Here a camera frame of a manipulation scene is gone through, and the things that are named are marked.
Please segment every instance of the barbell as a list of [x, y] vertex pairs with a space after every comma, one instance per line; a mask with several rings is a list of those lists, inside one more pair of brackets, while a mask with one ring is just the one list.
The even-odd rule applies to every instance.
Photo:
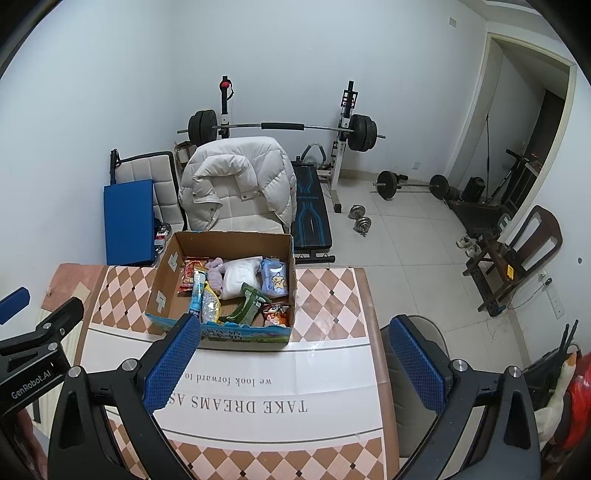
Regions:
[[449, 185], [449, 182], [443, 175], [434, 175], [429, 184], [426, 183], [407, 183], [407, 175], [397, 175], [394, 172], [384, 170], [378, 175], [378, 181], [374, 183], [379, 195], [384, 200], [390, 200], [396, 192], [403, 186], [423, 187], [429, 189], [433, 196], [439, 200], [457, 200], [460, 197], [457, 188]]
[[291, 124], [286, 122], [263, 122], [260, 124], [231, 124], [218, 125], [217, 115], [213, 110], [199, 110], [189, 119], [186, 130], [178, 130], [178, 134], [189, 134], [189, 141], [200, 147], [203, 144], [213, 142], [217, 138], [218, 130], [228, 128], [261, 128], [262, 130], [330, 130], [342, 132], [346, 135], [347, 145], [353, 151], [367, 152], [375, 146], [378, 138], [386, 138], [378, 135], [378, 126], [365, 115], [351, 115], [349, 128], [319, 127], [317, 125]]

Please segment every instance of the doorway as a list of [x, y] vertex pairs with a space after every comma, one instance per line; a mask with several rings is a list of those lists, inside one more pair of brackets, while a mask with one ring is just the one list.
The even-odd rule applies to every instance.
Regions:
[[470, 115], [447, 175], [460, 190], [474, 192], [480, 185], [482, 193], [476, 189], [471, 201], [497, 208], [470, 210], [470, 221], [480, 221], [479, 228], [497, 216], [510, 219], [502, 233], [507, 237], [525, 215], [566, 130], [575, 77], [572, 62], [489, 33]]

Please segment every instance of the purple plush toy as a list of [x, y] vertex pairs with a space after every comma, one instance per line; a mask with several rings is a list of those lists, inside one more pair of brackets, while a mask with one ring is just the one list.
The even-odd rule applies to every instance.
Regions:
[[222, 294], [223, 286], [222, 274], [225, 271], [223, 260], [221, 258], [215, 258], [214, 260], [208, 262], [205, 266], [208, 268], [207, 281], [209, 282], [209, 286], [216, 293], [216, 295], [220, 296]]

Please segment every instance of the white wall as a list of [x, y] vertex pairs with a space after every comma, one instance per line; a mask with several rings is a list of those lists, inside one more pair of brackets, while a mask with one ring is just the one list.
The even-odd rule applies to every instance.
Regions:
[[63, 262], [104, 264], [109, 152], [170, 150], [171, 28], [159, 0], [62, 2], [0, 80], [0, 298], [31, 306], [0, 338], [30, 330]]
[[[488, 24], [489, 30], [520, 38], [542, 46], [565, 58], [572, 59], [566, 47], [542, 35], [508, 25]], [[550, 301], [541, 291], [515, 313], [524, 333], [532, 360], [556, 348], [566, 323], [579, 319], [575, 340], [583, 353], [591, 349], [591, 318], [589, 315], [589, 278], [591, 278], [591, 251], [588, 222], [591, 190], [587, 178], [591, 174], [591, 86], [584, 74], [577, 69], [574, 103], [556, 159], [548, 172], [533, 205], [541, 205], [551, 211], [558, 221], [564, 244], [558, 254], [547, 264], [546, 270], [553, 278], [554, 286], [566, 314], [556, 320]], [[517, 306], [526, 301], [540, 282], [533, 278], [519, 289], [513, 299]]]
[[[335, 125], [348, 80], [355, 113], [386, 140], [344, 168], [389, 169], [429, 179], [442, 173], [463, 127], [485, 45], [484, 20], [456, 0], [260, 0], [177, 4], [178, 129], [197, 110], [220, 114], [226, 74], [232, 122]], [[449, 18], [457, 27], [449, 25]], [[233, 136], [260, 134], [234, 130]], [[334, 132], [270, 132], [290, 157]], [[419, 171], [412, 171], [420, 161]]]
[[[524, 153], [540, 114], [544, 100], [543, 92], [541, 85], [537, 87], [531, 85], [503, 55], [501, 72], [489, 111], [491, 138], [489, 195], [492, 195], [515, 163], [515, 159], [505, 150], [509, 148], [518, 154]], [[461, 189], [466, 187], [470, 177], [481, 177], [486, 181], [487, 142], [485, 125], [474, 155], [460, 182]]]

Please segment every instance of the white plastic bag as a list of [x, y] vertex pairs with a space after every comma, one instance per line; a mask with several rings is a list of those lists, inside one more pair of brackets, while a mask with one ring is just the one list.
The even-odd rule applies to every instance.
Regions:
[[261, 291], [261, 282], [256, 277], [261, 268], [262, 257], [241, 258], [224, 263], [226, 273], [223, 276], [222, 300], [242, 297], [242, 284]]

